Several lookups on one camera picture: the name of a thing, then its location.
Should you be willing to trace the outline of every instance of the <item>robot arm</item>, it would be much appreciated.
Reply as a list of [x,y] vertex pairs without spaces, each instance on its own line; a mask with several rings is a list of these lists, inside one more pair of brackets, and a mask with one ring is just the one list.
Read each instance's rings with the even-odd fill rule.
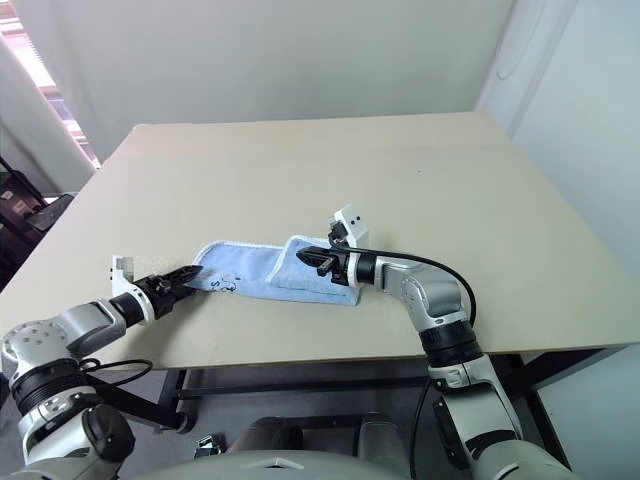
[[25,323],[4,336],[2,370],[22,414],[18,428],[27,465],[22,473],[111,478],[133,450],[126,420],[103,403],[79,361],[122,337],[128,327],[169,313],[192,293],[184,284],[202,267],[182,267],[135,283],[129,281],[132,271],[125,272],[128,267],[126,259],[114,260],[114,298]]
[[366,231],[349,206],[331,223],[331,248],[307,247],[298,258],[316,267],[318,275],[330,272],[334,283],[370,284],[405,306],[427,355],[429,376],[441,392],[433,408],[450,462],[483,480],[577,478],[547,452],[522,441],[518,417],[476,341],[456,278],[427,259],[353,248],[353,229],[360,235]]

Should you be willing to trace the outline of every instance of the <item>light blue cloth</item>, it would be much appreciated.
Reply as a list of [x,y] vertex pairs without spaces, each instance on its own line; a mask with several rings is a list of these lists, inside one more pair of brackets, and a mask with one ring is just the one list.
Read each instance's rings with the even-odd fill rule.
[[319,277],[296,257],[298,250],[312,245],[329,248],[326,240],[299,235],[284,247],[215,242],[193,261],[204,268],[189,286],[274,300],[355,305],[358,288],[331,283],[331,275]]

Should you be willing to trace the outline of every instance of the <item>floor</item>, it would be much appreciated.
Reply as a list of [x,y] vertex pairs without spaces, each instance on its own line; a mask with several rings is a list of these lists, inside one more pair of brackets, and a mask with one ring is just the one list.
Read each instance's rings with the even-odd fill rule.
[[[386,376],[390,373],[415,374],[423,370],[422,362],[360,362],[346,368],[344,365],[297,365],[279,367],[236,367],[190,374],[189,387],[273,383],[305,381],[309,378],[370,378],[372,373]],[[103,372],[101,378],[115,381],[122,378],[121,372]],[[157,400],[165,372],[153,371],[147,376],[127,385],[132,393],[150,400]],[[227,442],[232,443],[240,432],[254,420],[264,416],[303,417],[315,415],[362,414],[379,411],[389,415],[398,425],[405,445],[408,445],[411,423],[419,388],[358,390],[319,393],[245,393],[227,394],[189,400],[191,408],[198,411],[198,421],[193,430],[186,434],[173,431],[158,433],[156,429],[137,422],[130,422],[136,437],[136,448],[121,469],[122,478],[159,469],[193,458],[196,442],[203,436],[223,432]],[[431,391],[420,423],[416,465],[420,479],[467,479],[467,472],[459,472],[451,467],[444,455],[434,417],[431,401],[437,392]],[[530,441],[540,444],[539,436],[524,404],[516,404],[525,435]],[[22,453],[17,432],[20,416],[11,399],[0,410],[0,475],[20,469]],[[313,430],[305,432],[305,443],[311,448],[318,445],[329,446],[337,453],[349,454],[353,445],[350,430]]]

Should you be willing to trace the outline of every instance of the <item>towel fold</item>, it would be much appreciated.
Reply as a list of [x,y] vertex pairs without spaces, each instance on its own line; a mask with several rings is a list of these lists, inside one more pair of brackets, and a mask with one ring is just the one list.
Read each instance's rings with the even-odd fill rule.
[[358,288],[331,283],[329,275],[319,277],[296,257],[309,246],[329,248],[329,242],[301,235],[291,237],[284,247],[214,242],[194,259],[194,265],[204,268],[189,286],[274,300],[355,305]]

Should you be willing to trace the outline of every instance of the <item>beige tabletop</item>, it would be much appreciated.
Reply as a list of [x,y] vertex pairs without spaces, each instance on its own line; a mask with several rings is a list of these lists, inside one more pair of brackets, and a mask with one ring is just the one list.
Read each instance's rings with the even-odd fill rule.
[[[188,264],[213,240],[324,237],[359,206],[370,247],[461,272],[487,352],[640,341],[640,284],[481,114],[136,127],[0,295],[1,329],[109,297],[112,254],[136,278]],[[158,367],[420,355],[400,303],[357,307],[199,293],[131,328],[104,361]]]

